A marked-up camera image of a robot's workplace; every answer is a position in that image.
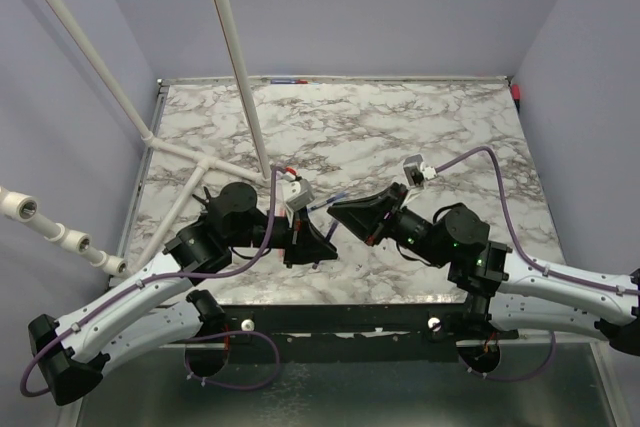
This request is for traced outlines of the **purple pen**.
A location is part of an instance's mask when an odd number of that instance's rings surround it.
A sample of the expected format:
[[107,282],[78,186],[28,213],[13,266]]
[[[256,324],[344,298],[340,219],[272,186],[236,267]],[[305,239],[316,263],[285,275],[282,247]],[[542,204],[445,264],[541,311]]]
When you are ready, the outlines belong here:
[[333,235],[334,235],[334,233],[335,233],[335,231],[336,231],[338,226],[339,226],[339,222],[337,220],[333,220],[331,222],[329,230],[328,230],[327,235],[326,235],[326,240],[327,241],[330,241],[332,239],[332,237],[333,237]]

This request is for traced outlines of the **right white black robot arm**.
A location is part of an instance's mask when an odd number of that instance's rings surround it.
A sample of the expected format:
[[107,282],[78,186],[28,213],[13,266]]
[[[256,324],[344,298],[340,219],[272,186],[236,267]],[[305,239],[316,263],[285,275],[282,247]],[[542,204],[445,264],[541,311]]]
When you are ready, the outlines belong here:
[[429,222],[405,205],[398,183],[372,196],[340,201],[329,215],[368,246],[386,239],[466,292],[462,306],[438,314],[430,338],[480,340],[525,330],[576,333],[639,353],[639,275],[598,274],[535,260],[489,238],[490,227],[464,204]]

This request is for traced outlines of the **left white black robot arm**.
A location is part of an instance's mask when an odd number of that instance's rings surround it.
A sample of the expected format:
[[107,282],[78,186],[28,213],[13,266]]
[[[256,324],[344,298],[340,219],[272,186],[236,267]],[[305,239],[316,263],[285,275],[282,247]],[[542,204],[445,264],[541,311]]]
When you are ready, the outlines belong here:
[[198,289],[205,280],[229,278],[281,249],[284,264],[335,260],[336,247],[313,225],[306,199],[289,214],[257,207],[257,192],[233,182],[217,196],[200,198],[203,211],[181,229],[140,271],[91,304],[65,316],[42,314],[28,325],[32,361],[20,381],[38,369],[57,405],[91,392],[117,366],[176,341],[227,343],[233,331],[214,297]]

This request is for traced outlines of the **blue pen cap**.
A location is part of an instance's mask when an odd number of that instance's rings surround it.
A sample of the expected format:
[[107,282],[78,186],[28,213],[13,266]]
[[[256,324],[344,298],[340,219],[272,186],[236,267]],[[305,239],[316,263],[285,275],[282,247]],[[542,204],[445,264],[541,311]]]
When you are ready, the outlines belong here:
[[328,197],[328,198],[326,198],[324,200],[321,200],[321,201],[315,203],[314,205],[312,205],[309,208],[309,210],[310,211],[316,211],[316,210],[319,210],[319,209],[326,208],[326,207],[332,205],[333,203],[346,198],[347,196],[348,196],[347,192],[336,193],[336,194],[334,194],[334,195],[332,195],[332,196],[330,196],[330,197]]

